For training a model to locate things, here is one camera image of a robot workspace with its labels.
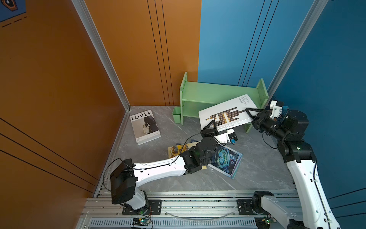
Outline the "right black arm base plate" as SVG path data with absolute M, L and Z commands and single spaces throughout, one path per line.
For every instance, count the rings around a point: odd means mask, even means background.
M 236 201 L 239 215 L 268 215 L 265 210 L 255 210 L 252 201 L 249 199 L 238 199 Z

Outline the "white book with brown pattern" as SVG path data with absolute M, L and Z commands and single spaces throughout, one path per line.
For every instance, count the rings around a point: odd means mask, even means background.
M 228 100 L 218 105 L 199 111 L 201 128 L 215 121 L 217 130 L 224 131 L 236 126 L 250 123 L 252 119 L 245 111 L 247 108 L 257 108 L 249 95 Z

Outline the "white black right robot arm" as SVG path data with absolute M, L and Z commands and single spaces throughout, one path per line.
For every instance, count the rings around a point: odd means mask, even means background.
M 256 191 L 252 197 L 252 210 L 267 213 L 285 229 L 339 229 L 318 174 L 317 158 L 313 148 L 303 140 L 309 121 L 306 114 L 289 110 L 282 121 L 271 118 L 271 111 L 247 108 L 253 127 L 277 140 L 277 150 L 295 183 L 302 209 L 302 218 L 279 203 L 272 192 Z

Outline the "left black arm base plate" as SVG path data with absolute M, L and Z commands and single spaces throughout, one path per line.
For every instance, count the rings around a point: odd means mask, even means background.
M 133 208 L 126 204 L 124 206 L 123 215 L 160 215 L 162 210 L 162 200 L 161 199 L 149 199 L 144 207 L 133 210 Z

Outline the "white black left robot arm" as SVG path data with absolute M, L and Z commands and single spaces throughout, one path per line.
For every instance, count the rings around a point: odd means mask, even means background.
M 201 130 L 201 141 L 179 155 L 152 163 L 133 163 L 123 160 L 110 174 L 113 205 L 127 204 L 133 210 L 147 207 L 147 195 L 140 186 L 166 177 L 183 176 L 202 170 L 211 164 L 220 142 L 216 122 L 211 121 Z

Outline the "white LOVER book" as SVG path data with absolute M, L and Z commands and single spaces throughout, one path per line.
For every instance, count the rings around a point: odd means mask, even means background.
M 142 145 L 161 137 L 159 127 L 152 110 L 146 110 L 130 116 L 136 143 Z

